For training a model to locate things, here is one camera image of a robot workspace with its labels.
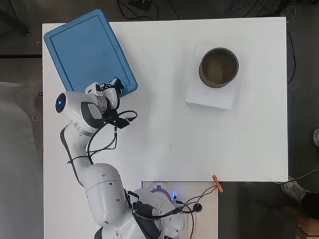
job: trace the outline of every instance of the cup rim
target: cup rim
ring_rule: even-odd
[[[216,50],[225,50],[226,52],[230,53],[232,55],[232,57],[235,59],[236,61],[236,65],[237,65],[237,68],[236,68],[236,72],[235,74],[233,75],[233,77],[228,80],[227,82],[224,82],[224,83],[215,83],[215,82],[212,82],[208,79],[208,77],[205,75],[205,73],[203,72],[203,68],[202,68],[202,63],[203,63],[203,60],[206,58],[206,56],[208,54],[210,54],[211,52],[213,51],[216,51]],[[238,61],[238,58],[236,56],[236,54],[234,54],[231,50],[229,50],[228,48],[224,48],[224,47],[216,47],[216,48],[212,48],[210,49],[208,52],[205,53],[205,55],[202,57],[201,59],[201,62],[200,62],[200,65],[199,65],[199,76],[201,78],[201,80],[206,84],[208,85],[209,87],[212,87],[212,88],[221,88],[221,87],[224,87],[226,86],[227,84],[229,84],[230,82],[232,82],[236,76],[238,75],[238,72],[239,72],[239,61]]]

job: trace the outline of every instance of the orange clip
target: orange clip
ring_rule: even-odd
[[[216,183],[216,185],[217,185],[217,187],[218,187],[219,192],[220,192],[220,193],[223,193],[223,188],[222,188],[220,182],[218,181],[217,176],[214,175],[214,176],[212,177],[212,179],[215,181],[215,183]]]

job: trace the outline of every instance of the brown cup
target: brown cup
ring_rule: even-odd
[[[226,48],[214,48],[202,58],[199,66],[201,80],[212,88],[230,83],[239,71],[236,55]]]

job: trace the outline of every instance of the gray floor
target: gray floor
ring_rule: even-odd
[[[159,19],[173,20],[175,14],[167,0],[155,0],[159,5]],[[172,1],[181,19],[222,18],[230,1],[198,0]],[[269,9],[278,1],[268,2]],[[8,8],[6,0],[1,5]],[[252,1],[238,0],[232,17],[242,17],[251,7]],[[13,33],[0,38],[0,54],[41,54],[41,24],[67,22],[96,8],[103,9],[110,21],[124,21],[115,0],[14,0],[17,15],[30,26],[29,36]],[[287,24],[293,38],[297,58],[295,77],[288,85],[289,122],[289,173],[297,177],[318,168],[319,150],[313,145],[312,132],[319,127],[319,5],[293,4],[296,17]],[[255,16],[260,6],[252,11]],[[289,8],[288,19],[294,10]],[[152,7],[149,16],[154,17]],[[292,73],[291,46],[288,43],[288,76]],[[33,123],[36,146],[42,151],[42,104],[38,92],[42,86],[41,59],[0,59],[1,81],[19,82],[25,86],[21,94],[23,109]],[[305,188],[319,192],[319,175],[302,180]],[[276,214],[293,222],[293,215],[286,210],[294,202],[285,197],[278,185],[272,183],[225,183],[225,192],[219,202],[219,238],[295,238],[289,224],[282,223]]]

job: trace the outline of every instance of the tabletop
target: tabletop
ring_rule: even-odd
[[[110,24],[139,84],[120,108],[139,115],[119,131],[117,150],[94,162],[114,166],[128,190],[141,181],[211,181],[214,174],[222,181],[287,179],[284,18]],[[43,34],[59,25],[44,24]],[[241,59],[231,110],[185,102],[196,44],[234,49]],[[43,89],[45,238],[90,238],[97,225],[59,140],[69,121],[54,102],[64,87],[44,43]],[[102,130],[93,148],[111,132]]]

